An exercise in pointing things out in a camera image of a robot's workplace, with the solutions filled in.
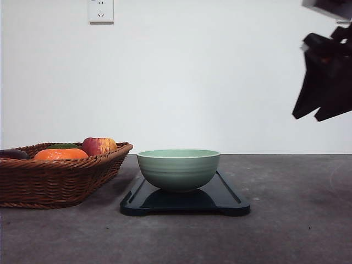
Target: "bowl rim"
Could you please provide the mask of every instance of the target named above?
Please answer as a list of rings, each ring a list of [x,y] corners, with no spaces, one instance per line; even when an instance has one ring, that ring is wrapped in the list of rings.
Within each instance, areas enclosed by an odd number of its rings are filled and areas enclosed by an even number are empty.
[[[169,151],[169,150],[200,150],[200,151],[211,151],[214,154],[212,155],[202,155],[202,156],[194,156],[194,157],[153,157],[153,156],[146,156],[143,155],[143,153],[145,152],[151,152],[151,151]],[[215,150],[208,150],[208,149],[204,149],[204,148],[164,148],[164,149],[159,149],[159,150],[146,150],[146,151],[142,151],[137,153],[137,157],[144,157],[144,158],[164,158],[164,159],[190,159],[190,158],[208,158],[208,157],[216,157],[216,156],[220,156],[220,152],[215,151]]]

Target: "concrete surface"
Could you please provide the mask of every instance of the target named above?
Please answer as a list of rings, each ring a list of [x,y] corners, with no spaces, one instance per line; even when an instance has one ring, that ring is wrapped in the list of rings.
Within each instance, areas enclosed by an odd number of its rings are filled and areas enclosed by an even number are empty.
[[[119,203],[140,176],[119,175],[81,205],[2,208],[3,264],[352,263],[352,155],[222,155],[251,203],[242,217],[128,217]]]

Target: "apple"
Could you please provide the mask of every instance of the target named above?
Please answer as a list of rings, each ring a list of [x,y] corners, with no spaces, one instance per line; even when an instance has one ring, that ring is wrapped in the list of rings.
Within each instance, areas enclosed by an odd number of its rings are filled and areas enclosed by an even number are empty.
[[[88,137],[82,143],[82,150],[88,156],[103,154],[117,149],[116,142],[109,137]]]

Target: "tray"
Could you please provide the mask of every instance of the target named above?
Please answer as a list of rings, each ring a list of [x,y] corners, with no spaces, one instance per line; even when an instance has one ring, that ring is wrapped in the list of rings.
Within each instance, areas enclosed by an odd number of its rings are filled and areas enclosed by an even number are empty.
[[[148,183],[143,176],[120,203],[120,212],[127,216],[146,216],[155,213],[222,213],[243,216],[250,204],[216,171],[212,180],[191,192],[166,192]]]

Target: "green bowl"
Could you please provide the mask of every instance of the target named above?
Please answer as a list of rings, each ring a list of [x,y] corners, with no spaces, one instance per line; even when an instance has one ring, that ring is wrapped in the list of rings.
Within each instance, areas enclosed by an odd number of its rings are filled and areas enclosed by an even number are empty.
[[[220,153],[212,150],[152,150],[137,154],[144,178],[152,185],[175,192],[192,191],[215,175]]]

